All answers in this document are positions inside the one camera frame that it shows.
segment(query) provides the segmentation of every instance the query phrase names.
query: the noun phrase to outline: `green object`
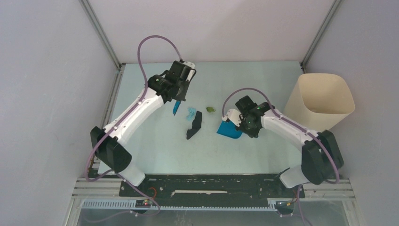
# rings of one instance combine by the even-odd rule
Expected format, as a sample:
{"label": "green object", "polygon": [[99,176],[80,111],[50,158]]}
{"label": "green object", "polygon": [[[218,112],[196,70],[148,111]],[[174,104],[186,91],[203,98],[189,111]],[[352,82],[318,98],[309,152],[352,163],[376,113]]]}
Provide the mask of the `green object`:
{"label": "green object", "polygon": [[211,112],[215,112],[216,109],[212,108],[212,107],[207,107],[207,112],[211,113]]}

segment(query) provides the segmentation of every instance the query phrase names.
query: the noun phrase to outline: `blue object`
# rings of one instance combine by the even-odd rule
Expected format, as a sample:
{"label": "blue object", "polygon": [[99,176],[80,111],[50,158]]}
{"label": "blue object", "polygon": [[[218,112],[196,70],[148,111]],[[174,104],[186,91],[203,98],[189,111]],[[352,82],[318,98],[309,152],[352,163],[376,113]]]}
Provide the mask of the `blue object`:
{"label": "blue object", "polygon": [[173,107],[173,115],[176,115],[179,106],[180,106],[180,101],[176,100],[175,106]]}
{"label": "blue object", "polygon": [[197,110],[195,110],[195,108],[189,107],[189,108],[188,108],[188,116],[186,117],[186,119],[187,119],[188,121],[191,121],[192,118],[195,116],[196,111],[197,111]]}
{"label": "blue object", "polygon": [[222,121],[222,124],[220,124],[216,133],[233,139],[238,139],[241,136],[242,131],[236,130],[236,125],[232,121]]}

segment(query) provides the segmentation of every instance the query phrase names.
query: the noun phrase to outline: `crumpled light blue plastic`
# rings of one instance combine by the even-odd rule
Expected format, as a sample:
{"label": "crumpled light blue plastic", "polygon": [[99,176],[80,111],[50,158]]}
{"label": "crumpled light blue plastic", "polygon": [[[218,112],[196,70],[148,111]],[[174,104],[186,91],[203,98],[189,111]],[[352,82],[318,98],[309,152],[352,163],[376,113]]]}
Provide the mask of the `crumpled light blue plastic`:
{"label": "crumpled light blue plastic", "polygon": [[186,119],[188,121],[191,121],[193,119],[193,117],[195,116],[195,113],[197,112],[197,110],[195,108],[189,107],[188,108],[188,116],[186,117]]}

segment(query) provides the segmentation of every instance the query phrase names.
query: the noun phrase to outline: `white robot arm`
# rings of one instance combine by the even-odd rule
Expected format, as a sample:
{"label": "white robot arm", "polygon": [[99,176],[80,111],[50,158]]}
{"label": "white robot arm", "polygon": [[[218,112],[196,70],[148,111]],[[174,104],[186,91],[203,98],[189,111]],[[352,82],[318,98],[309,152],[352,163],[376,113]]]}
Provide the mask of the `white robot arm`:
{"label": "white robot arm", "polygon": [[302,152],[301,165],[279,174],[279,179],[286,188],[307,182],[318,185],[334,173],[331,163],[312,137],[319,139],[326,147],[337,168],[343,166],[341,153],[330,131],[325,130],[319,133],[307,129],[284,116],[274,107],[272,110],[267,102],[257,105],[248,96],[241,98],[236,106],[239,111],[230,109],[223,117],[224,121],[233,122],[236,130],[257,138],[259,130],[266,128],[279,134]]}
{"label": "white robot arm", "polygon": [[175,107],[178,107],[180,101],[185,100],[187,89],[196,73],[194,67],[195,65],[191,62],[173,62],[169,71],[165,71],[161,75],[154,75],[148,80],[147,92],[140,102],[144,89],[139,97],[113,122],[103,129],[94,127],[91,130],[90,135],[94,147],[107,132],[113,129],[99,146],[96,156],[134,186],[138,186],[144,180],[145,174],[131,161],[132,156],[124,146],[135,130],[155,110],[172,99],[176,100]]}

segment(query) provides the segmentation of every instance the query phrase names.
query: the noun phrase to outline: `trash can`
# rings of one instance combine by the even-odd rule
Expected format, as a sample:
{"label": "trash can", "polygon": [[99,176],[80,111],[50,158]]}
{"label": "trash can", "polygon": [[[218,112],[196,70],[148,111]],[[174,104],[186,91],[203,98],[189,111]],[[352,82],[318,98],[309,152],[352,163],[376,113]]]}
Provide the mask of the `trash can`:
{"label": "trash can", "polygon": [[354,110],[352,93],[343,78],[310,73],[299,76],[284,114],[303,126],[323,132]]}

